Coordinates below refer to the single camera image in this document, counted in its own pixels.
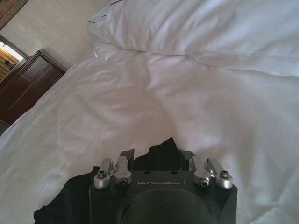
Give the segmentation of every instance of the window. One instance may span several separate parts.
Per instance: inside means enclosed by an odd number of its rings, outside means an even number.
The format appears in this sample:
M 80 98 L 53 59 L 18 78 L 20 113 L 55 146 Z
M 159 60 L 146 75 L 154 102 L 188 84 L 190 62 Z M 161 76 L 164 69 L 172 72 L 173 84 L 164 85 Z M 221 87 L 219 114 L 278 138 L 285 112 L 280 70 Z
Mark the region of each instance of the window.
M 0 82 L 4 80 L 9 72 L 23 59 L 24 57 L 22 55 L 9 45 L 0 41 Z

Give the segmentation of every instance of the bolt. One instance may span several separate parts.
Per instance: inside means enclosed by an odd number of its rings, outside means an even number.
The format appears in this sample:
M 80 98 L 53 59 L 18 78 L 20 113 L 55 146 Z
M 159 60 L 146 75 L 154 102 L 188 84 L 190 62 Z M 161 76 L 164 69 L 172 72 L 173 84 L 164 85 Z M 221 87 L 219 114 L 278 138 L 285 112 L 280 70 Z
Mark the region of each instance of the bolt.
M 107 173 L 103 170 L 98 172 L 98 178 L 104 179 L 107 176 Z
M 125 187 L 127 187 L 127 185 L 128 185 L 128 182 L 126 180 L 121 180 L 118 184 L 118 186 L 120 188 L 125 188 Z
M 229 172 L 228 171 L 226 171 L 226 170 L 220 171 L 220 177 L 222 177 L 222 178 L 228 178 L 228 176 L 229 176 Z
M 209 181 L 206 180 L 206 178 L 200 178 L 199 179 L 199 185 L 203 188 L 206 188 L 209 186 Z

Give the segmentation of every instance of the white bedsheet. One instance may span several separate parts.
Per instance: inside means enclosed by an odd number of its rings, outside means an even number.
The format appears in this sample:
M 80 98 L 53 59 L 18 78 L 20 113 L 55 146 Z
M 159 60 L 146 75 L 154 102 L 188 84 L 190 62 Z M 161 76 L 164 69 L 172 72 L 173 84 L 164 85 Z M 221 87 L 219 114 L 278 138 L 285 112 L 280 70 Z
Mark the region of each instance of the white bedsheet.
M 230 171 L 237 223 L 296 224 L 298 92 L 297 77 L 97 42 L 1 136 L 0 223 L 33 223 L 72 176 L 172 136 Z

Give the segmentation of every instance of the bright light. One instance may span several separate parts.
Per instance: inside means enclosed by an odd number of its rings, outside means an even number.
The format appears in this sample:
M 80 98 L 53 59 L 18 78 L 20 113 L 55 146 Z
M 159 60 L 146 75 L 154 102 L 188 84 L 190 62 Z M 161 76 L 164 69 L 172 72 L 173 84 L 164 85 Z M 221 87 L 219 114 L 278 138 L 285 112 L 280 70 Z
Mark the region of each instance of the bright light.
M 2 45 L 3 42 L 0 42 L 0 48 L 7 51 L 8 53 L 10 53 L 12 56 L 14 56 L 16 59 L 18 59 L 19 61 L 23 60 L 24 58 L 19 55 L 14 49 L 12 49 L 11 47 L 9 47 L 7 44 Z

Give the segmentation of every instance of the cabinet door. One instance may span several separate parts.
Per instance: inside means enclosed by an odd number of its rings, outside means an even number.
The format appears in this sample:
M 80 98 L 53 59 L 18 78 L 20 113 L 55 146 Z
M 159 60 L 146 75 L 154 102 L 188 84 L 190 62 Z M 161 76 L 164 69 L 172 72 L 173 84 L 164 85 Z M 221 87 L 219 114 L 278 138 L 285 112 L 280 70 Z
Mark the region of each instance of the cabinet door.
M 0 120 L 14 123 L 64 74 L 42 56 L 33 60 L 0 96 Z

